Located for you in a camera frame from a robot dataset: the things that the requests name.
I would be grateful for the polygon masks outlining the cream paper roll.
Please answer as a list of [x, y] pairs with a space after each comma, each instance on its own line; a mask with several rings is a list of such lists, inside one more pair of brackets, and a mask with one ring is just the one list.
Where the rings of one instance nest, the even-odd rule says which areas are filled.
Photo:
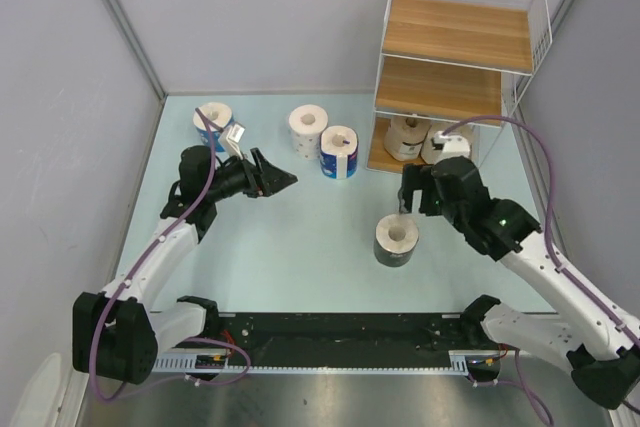
[[465, 125], [445, 134], [444, 131], [449, 126], [450, 124], [447, 122], [431, 122], [420, 152], [420, 156], [426, 164], [434, 165], [439, 161], [455, 157], [471, 157], [474, 141], [473, 129]]

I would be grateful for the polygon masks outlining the brown paper roll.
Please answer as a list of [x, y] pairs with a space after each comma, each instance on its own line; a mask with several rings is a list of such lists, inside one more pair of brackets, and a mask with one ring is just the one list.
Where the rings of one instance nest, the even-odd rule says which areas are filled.
[[385, 150], [397, 161], [419, 157], [431, 121], [418, 117], [393, 116], [384, 136]]

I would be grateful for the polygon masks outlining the dark green paper roll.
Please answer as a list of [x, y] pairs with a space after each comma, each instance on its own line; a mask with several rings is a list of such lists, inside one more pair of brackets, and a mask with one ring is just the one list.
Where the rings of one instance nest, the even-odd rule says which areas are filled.
[[419, 242], [419, 229], [409, 214], [383, 217], [375, 229], [374, 256], [386, 267], [398, 268], [411, 259]]

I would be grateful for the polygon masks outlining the floral white paper roll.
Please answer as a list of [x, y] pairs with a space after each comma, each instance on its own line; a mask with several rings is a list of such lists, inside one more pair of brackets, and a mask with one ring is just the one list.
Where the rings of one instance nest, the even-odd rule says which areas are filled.
[[320, 138], [328, 126], [328, 114], [314, 104], [295, 108], [288, 117], [294, 151], [304, 160], [320, 157]]

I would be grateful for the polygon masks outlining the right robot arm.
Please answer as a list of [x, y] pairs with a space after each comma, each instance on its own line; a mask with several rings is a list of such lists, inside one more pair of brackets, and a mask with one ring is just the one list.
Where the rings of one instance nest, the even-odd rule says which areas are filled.
[[615, 410], [639, 383], [639, 319], [604, 295], [550, 244], [540, 223], [513, 200], [490, 196], [478, 168], [464, 157], [433, 166], [408, 164], [399, 189], [401, 212], [442, 216], [479, 254], [525, 280], [560, 316], [518, 312], [483, 295], [464, 311], [463, 340], [522, 349], [568, 373], [597, 405]]

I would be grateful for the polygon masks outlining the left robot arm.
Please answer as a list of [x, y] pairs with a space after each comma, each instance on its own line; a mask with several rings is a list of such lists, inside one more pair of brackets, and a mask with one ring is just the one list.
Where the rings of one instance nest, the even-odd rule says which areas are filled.
[[151, 310], [182, 260], [204, 239], [218, 202], [236, 194], [271, 197], [297, 177], [274, 166], [261, 151], [219, 162], [207, 146], [185, 149], [179, 178], [148, 246], [129, 271], [98, 293], [79, 295], [72, 309], [72, 364], [75, 370], [139, 385], [159, 354], [182, 342], [207, 347], [221, 334], [215, 301], [183, 296], [162, 312]]

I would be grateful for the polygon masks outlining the blue Tempo wrapped paper roll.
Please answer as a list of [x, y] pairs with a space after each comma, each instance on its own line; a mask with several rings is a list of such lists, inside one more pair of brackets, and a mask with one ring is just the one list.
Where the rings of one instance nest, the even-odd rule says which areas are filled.
[[322, 173], [335, 180], [353, 176], [358, 163], [358, 136], [346, 126], [330, 126], [320, 139], [320, 167]]

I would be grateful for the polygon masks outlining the light blue wrapped paper roll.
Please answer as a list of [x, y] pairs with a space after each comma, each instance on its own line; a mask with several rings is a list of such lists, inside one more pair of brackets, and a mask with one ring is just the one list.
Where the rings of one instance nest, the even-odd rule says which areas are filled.
[[210, 139], [207, 130], [211, 131], [214, 138], [215, 150], [218, 153], [225, 151], [220, 143], [220, 136], [223, 130], [234, 122], [232, 109], [220, 102], [208, 102], [196, 109], [193, 114], [193, 125], [199, 135], [200, 141], [206, 146], [210, 146]]

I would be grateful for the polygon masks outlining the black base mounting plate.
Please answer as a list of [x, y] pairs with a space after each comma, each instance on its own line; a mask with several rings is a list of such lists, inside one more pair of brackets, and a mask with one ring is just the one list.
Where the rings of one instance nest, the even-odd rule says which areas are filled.
[[458, 316], [437, 313], [237, 313], [219, 315], [209, 338], [232, 340], [250, 360], [338, 366], [417, 366], [453, 351], [495, 360], [508, 348]]

